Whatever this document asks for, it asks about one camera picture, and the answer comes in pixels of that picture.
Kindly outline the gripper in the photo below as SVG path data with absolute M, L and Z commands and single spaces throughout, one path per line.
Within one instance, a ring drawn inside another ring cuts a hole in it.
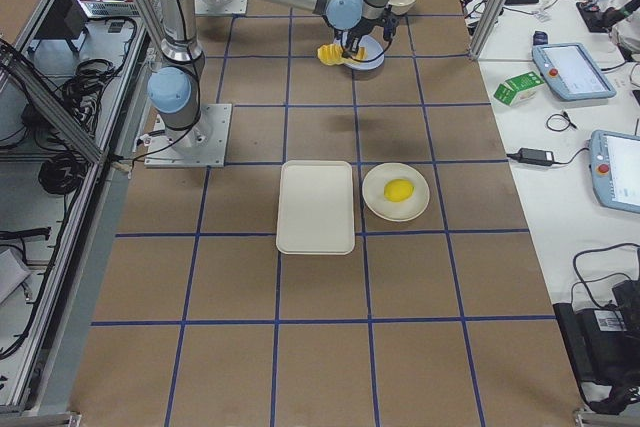
M 390 8 L 385 8 L 377 18 L 362 18 L 355 27 L 348 30 L 341 57 L 346 60 L 355 59 L 360 39 L 370 34 L 375 27 L 380 27 L 383 30 L 383 40 L 390 45 L 396 35 L 398 25 L 399 17 Z

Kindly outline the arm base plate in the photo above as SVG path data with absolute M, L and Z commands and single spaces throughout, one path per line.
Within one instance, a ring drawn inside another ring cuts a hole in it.
M 204 104 L 195 127 L 175 145 L 179 134 L 167 131 L 160 115 L 156 129 L 164 133 L 147 143 L 144 165 L 149 168 L 223 167 L 231 124 L 231 104 Z

